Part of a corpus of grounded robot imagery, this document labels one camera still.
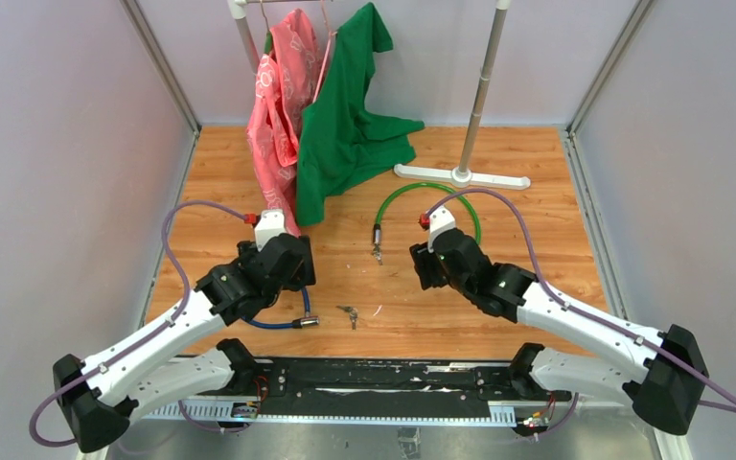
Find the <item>blue cable lock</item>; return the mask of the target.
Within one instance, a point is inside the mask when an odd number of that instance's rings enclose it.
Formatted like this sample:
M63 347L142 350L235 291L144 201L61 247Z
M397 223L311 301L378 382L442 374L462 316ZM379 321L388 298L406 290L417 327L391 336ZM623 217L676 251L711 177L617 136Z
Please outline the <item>blue cable lock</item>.
M280 300L271 309L263 310L245 322L268 331L302 330L316 327L320 318L312 311L311 296L306 287Z

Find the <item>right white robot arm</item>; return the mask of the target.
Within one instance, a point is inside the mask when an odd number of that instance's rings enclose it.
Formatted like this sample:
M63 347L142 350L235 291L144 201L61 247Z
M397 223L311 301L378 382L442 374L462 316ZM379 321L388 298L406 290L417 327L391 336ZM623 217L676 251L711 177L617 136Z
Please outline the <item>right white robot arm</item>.
M538 275L516 264L492 262L477 242L449 229L409 253L422 289L449 286L483 313L566 339L593 357L566 356L525 344L509 374L515 396L569 391L630 407L648 425L682 436L704 392L707 367L694 334L622 321L588 305L574 305Z

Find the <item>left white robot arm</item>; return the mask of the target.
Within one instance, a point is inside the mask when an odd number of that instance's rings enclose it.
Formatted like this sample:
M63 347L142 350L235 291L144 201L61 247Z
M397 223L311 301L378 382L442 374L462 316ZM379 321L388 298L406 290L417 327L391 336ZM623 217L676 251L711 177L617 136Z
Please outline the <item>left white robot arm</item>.
M315 283L311 240L282 233L263 248L238 245L229 264L214 266L172 309L119 343L86 358L54 363L55 400L83 453L103 449L152 411L190 396L226 389L247 394L259 371L238 339L177 364L188 345L239 320L251 320L285 291Z

